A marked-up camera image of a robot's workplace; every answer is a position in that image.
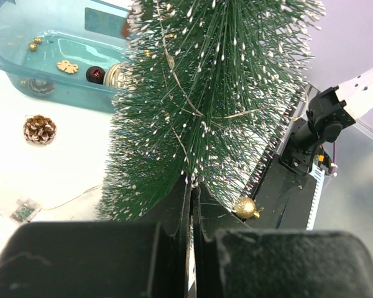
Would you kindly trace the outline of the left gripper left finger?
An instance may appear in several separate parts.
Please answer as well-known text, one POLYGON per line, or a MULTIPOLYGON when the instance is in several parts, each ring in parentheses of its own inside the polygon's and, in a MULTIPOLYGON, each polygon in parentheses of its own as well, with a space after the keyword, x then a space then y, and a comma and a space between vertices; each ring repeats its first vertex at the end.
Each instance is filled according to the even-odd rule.
POLYGON ((32 222, 0 254, 0 297, 186 297, 191 187, 136 221, 32 222))

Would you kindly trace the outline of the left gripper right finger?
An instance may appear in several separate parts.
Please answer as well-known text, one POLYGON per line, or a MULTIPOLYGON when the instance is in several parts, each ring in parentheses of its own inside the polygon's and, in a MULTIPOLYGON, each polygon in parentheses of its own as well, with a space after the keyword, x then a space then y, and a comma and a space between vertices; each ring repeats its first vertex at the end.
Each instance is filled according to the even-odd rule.
POLYGON ((373 259, 339 231, 253 229, 191 194, 197 297, 373 297, 373 259))

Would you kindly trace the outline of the gold glitter ball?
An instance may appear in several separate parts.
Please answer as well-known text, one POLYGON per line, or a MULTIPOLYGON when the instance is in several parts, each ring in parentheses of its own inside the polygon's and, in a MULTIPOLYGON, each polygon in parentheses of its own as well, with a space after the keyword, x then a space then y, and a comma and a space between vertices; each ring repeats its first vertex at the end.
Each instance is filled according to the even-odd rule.
POLYGON ((255 201, 250 197, 240 197, 233 207, 233 212, 240 219, 259 218, 263 207, 257 207, 255 201))

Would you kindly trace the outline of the large frosted pine cone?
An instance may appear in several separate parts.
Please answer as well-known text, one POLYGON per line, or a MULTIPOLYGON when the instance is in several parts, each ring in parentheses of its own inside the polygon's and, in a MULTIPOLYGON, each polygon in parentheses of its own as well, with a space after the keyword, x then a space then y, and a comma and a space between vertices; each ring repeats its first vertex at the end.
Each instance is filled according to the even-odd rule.
POLYGON ((25 140, 38 145, 51 143, 57 133, 55 122, 42 115, 27 118, 22 129, 25 140))

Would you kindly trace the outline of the small green christmas tree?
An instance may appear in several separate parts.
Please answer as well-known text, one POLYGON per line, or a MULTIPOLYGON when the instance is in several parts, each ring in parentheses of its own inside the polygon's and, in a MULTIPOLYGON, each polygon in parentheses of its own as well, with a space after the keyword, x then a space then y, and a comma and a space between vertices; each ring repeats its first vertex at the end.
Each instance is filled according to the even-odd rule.
POLYGON ((104 220, 135 220, 179 179, 227 208, 303 98, 321 1, 134 1, 116 90, 104 220))

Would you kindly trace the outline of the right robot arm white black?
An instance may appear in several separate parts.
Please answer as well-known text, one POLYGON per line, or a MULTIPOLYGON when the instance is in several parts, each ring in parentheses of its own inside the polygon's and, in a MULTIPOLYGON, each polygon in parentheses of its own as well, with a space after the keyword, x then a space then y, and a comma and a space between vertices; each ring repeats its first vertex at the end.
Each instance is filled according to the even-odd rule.
POLYGON ((312 171, 322 144, 333 143, 342 130, 373 109, 373 67, 358 76, 317 94, 303 117, 295 123, 280 155, 290 171, 306 175, 312 171))

